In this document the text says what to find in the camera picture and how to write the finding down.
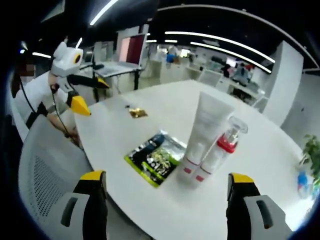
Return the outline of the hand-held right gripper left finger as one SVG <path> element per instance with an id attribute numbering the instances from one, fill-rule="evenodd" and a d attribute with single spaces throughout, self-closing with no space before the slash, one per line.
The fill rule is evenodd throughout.
<path id="1" fill-rule="evenodd" d="M 107 240 L 107 221 L 106 172 L 91 171 L 52 206 L 47 236 L 51 240 Z"/>

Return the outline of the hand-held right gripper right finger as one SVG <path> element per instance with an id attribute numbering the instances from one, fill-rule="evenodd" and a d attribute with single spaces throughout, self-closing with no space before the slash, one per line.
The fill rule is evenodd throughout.
<path id="1" fill-rule="evenodd" d="M 228 240 L 287 240 L 292 234 L 285 212 L 240 173 L 228 175 L 226 218 Z"/>

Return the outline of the person's left hand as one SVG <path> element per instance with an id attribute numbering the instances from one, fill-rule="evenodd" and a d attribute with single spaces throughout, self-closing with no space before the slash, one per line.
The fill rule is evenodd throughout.
<path id="1" fill-rule="evenodd" d="M 66 52 L 66 50 L 67 50 L 67 44 L 64 42 L 64 41 L 62 41 L 59 45 L 58 45 L 58 47 L 55 49 L 55 51 L 54 51 L 54 53 L 53 53 L 53 58 L 55 59 L 55 60 L 61 60 L 62 58 L 63 58 L 63 56 L 64 56 L 64 54 L 65 54 L 65 52 Z"/>

